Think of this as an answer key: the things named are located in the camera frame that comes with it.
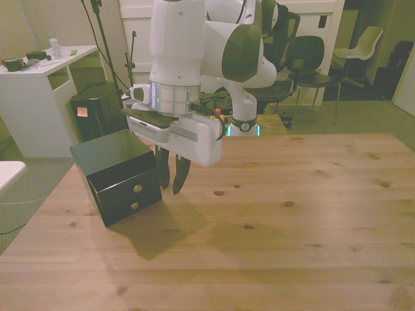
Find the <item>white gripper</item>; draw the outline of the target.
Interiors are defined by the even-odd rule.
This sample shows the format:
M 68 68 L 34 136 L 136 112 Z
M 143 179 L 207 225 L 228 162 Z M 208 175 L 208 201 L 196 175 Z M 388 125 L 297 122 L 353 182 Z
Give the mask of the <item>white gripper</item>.
M 156 166 L 160 185 L 163 189 L 169 186 L 169 150 L 176 155 L 176 175 L 173 181 L 173 194 L 182 189 L 191 161 L 204 167 L 216 163 L 221 155 L 222 126 L 218 120 L 201 115 L 182 115 L 169 126 L 167 133 L 154 142 Z

